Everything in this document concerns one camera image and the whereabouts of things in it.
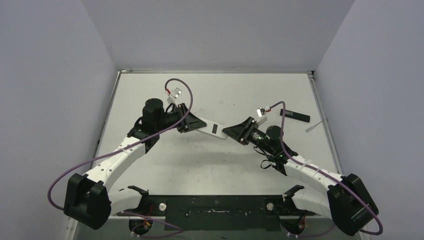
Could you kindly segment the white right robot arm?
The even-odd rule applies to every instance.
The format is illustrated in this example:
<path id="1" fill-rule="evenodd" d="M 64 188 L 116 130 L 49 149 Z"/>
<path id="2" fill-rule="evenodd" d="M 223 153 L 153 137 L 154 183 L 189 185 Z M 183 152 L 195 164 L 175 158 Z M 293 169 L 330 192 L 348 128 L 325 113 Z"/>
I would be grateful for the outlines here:
<path id="1" fill-rule="evenodd" d="M 309 191 L 297 186 L 285 193 L 282 207 L 286 213 L 294 215 L 305 210 L 325 216 L 348 236 L 362 232 L 369 222 L 378 218 L 379 209 L 357 175 L 338 174 L 307 161 L 283 142 L 280 126 L 271 125 L 262 131 L 249 117 L 240 124 L 223 128 L 222 132 L 242 145 L 253 144 L 267 155 L 276 171 L 313 188 Z"/>

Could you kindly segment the white red remote control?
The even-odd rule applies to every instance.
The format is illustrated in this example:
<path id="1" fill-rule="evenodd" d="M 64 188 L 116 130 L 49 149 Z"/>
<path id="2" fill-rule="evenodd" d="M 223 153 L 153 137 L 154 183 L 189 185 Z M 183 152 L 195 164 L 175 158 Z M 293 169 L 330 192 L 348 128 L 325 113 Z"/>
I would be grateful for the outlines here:
<path id="1" fill-rule="evenodd" d="M 206 123 L 205 127 L 201 127 L 199 129 L 197 129 L 196 131 L 221 139 L 221 140 L 226 140 L 228 138 L 228 135 L 226 133 L 223 132 L 223 129 L 225 128 L 224 125 L 208 120 L 206 118 L 200 118 L 200 120 L 202 120 L 203 122 Z"/>

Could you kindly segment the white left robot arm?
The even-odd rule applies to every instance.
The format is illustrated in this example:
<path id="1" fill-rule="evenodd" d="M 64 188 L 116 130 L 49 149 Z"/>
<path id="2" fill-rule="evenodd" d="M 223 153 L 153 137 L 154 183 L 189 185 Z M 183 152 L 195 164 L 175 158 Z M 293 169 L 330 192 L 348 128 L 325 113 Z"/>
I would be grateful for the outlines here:
<path id="1" fill-rule="evenodd" d="M 116 154 L 106 157 L 83 175 L 75 173 L 67 183 L 63 212 L 97 230 L 109 216 L 126 210 L 144 215 L 149 210 L 148 192 L 134 185 L 110 192 L 119 177 L 139 158 L 147 154 L 166 130 L 180 133 L 205 128 L 207 123 L 189 112 L 185 104 L 166 112 L 163 101 L 148 99 L 142 116 L 123 139 Z"/>

